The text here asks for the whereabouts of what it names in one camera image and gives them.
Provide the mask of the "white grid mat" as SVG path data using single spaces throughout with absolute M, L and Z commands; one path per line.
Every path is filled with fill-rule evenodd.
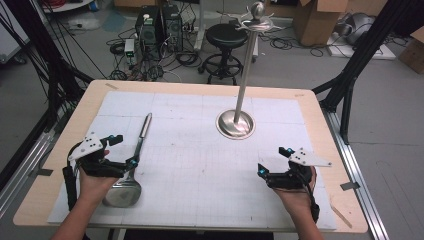
M 246 98 L 243 109 L 254 118 L 255 130 L 232 140 L 219 133 L 216 118 L 235 101 L 233 96 L 107 93 L 89 130 L 99 137 L 122 135 L 110 160 L 131 157 L 145 118 L 152 122 L 135 173 L 140 199 L 128 208 L 100 205 L 92 225 L 292 230 L 290 216 L 257 167 L 285 172 L 288 161 L 279 148 L 310 149 L 300 104 Z

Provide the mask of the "light wooden table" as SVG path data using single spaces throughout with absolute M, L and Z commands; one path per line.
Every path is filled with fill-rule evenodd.
M 105 86 L 110 83 L 118 90 Z M 67 192 L 62 174 L 67 165 L 67 157 L 71 148 L 79 143 L 87 134 L 96 117 L 104 97 L 111 91 L 136 93 L 164 93 L 182 95 L 233 96 L 236 108 L 239 88 L 228 85 L 181 84 L 162 82 L 132 82 L 118 80 L 96 80 L 87 88 L 77 108 L 72 114 L 65 129 L 57 140 L 46 167 L 52 169 L 51 176 L 39 176 L 35 179 L 22 204 L 14 216 L 18 226 L 55 226 L 67 215 Z M 295 94 L 304 94 L 296 98 Z M 252 98 L 272 98 L 296 100 L 300 104 L 301 113 L 306 122 L 306 129 L 311 147 L 307 151 L 330 161 L 331 167 L 318 167 L 317 184 L 314 196 L 320 207 L 318 227 L 325 232 L 363 233 L 368 226 L 362 210 L 351 190 L 343 191 L 341 184 L 347 182 L 347 174 L 340 159 L 338 150 L 323 116 L 315 94 L 303 89 L 261 88 L 246 89 L 244 100 Z M 178 229 L 178 230 L 224 230 L 224 231 L 271 231 L 243 229 L 197 229 L 171 227 L 131 227 L 131 226 L 94 226 L 145 229 Z

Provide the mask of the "small cardboard box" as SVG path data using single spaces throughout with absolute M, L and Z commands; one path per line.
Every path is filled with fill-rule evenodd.
M 424 25 L 411 34 L 412 40 L 399 60 L 418 74 L 424 74 Z

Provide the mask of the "black computer tower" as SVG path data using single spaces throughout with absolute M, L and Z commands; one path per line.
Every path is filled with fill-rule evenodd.
M 183 50 L 182 18 L 175 4 L 165 4 L 162 8 L 165 40 L 173 52 Z
M 146 60 L 159 61 L 160 46 L 164 41 L 160 8 L 156 5 L 142 6 L 135 29 L 143 57 Z

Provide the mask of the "large open cardboard box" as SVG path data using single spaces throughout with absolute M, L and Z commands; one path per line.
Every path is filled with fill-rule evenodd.
M 298 0 L 293 29 L 303 46 L 325 45 L 346 13 L 377 16 L 388 0 Z

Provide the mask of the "stainless steel utensil stand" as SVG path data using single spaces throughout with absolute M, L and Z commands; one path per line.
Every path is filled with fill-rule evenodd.
M 254 2 L 246 8 L 244 14 L 229 14 L 229 17 L 238 21 L 239 30 L 248 33 L 248 42 L 236 108 L 221 112 L 216 119 L 216 127 L 223 136 L 229 139 L 243 140 L 250 137 L 256 128 L 254 118 L 242 110 L 256 39 L 260 33 L 274 29 L 275 25 L 271 19 L 272 14 L 266 14 L 263 1 Z

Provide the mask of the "grey rounded machine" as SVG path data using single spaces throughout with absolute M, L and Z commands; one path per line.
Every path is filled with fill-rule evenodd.
M 337 21 L 334 32 L 343 37 L 348 44 L 356 45 L 374 22 L 375 18 L 365 13 L 347 13 Z

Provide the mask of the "aluminium rail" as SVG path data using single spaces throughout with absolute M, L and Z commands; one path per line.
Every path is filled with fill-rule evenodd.
M 368 225 L 368 231 L 371 233 L 374 240 L 390 240 L 354 155 L 353 149 L 349 144 L 344 142 L 342 135 L 339 133 L 341 123 L 337 114 L 323 111 L 323 115 L 332 133 L 339 155 L 341 156 L 341 160 L 349 178 L 351 189 L 355 192 L 357 200 L 361 206 L 361 210 Z
M 11 178 L 0 191 L 0 219 L 9 208 L 15 204 L 16 197 L 31 175 L 38 172 L 40 162 L 49 155 L 55 140 L 55 132 L 42 132 L 39 137 L 32 139 L 21 156 L 21 162 Z

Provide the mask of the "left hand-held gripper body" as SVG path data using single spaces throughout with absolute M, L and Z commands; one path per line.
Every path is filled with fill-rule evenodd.
M 122 178 L 130 170 L 127 168 L 128 160 L 122 163 L 106 158 L 107 137 L 99 138 L 94 132 L 87 134 L 71 148 L 67 164 L 81 167 L 89 176 Z

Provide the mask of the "white pole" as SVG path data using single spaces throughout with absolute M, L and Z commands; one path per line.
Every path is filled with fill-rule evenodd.
M 202 49 L 202 44 L 205 35 L 205 21 L 204 21 L 204 0 L 199 0 L 199 26 L 194 43 L 194 50 L 199 52 Z

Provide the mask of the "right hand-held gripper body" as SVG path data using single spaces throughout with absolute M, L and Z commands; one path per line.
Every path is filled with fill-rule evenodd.
M 288 159 L 289 169 L 284 173 L 270 173 L 267 186 L 281 189 L 301 189 L 311 181 L 311 167 L 331 167 L 332 163 L 313 152 L 300 148 Z

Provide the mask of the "white round tabletop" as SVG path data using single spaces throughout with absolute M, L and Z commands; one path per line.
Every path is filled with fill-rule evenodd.
M 70 10 L 75 10 L 81 7 L 88 7 L 90 3 L 92 3 L 94 0 L 81 0 L 80 2 L 71 0 L 53 0 L 55 1 L 55 4 L 46 3 L 44 1 L 41 1 L 41 7 L 42 10 L 45 13 L 59 13 L 59 12 L 65 12 Z

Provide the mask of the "small white box with green light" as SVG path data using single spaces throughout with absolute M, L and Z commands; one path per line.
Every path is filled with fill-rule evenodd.
M 126 39 L 124 46 L 124 54 L 126 57 L 126 62 L 129 66 L 134 66 L 137 62 L 136 60 L 136 51 L 135 51 L 135 40 Z

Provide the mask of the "person's left hand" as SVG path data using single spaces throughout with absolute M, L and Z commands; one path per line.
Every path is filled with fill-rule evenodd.
M 116 182 L 117 178 L 89 176 L 83 169 L 80 169 L 78 201 L 86 204 L 99 204 Z

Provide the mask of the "stainless steel spatula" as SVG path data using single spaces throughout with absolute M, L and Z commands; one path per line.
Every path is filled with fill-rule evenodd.
M 131 159 L 131 163 L 134 163 L 135 166 L 138 166 L 140 161 L 141 148 L 146 138 L 151 120 L 152 114 L 149 113 L 145 117 L 141 132 L 137 140 L 134 156 Z M 135 205 L 141 195 L 142 187 L 135 179 L 134 174 L 135 168 L 128 172 L 128 175 L 124 180 L 115 183 L 104 197 L 102 203 L 106 206 L 117 208 L 126 208 Z

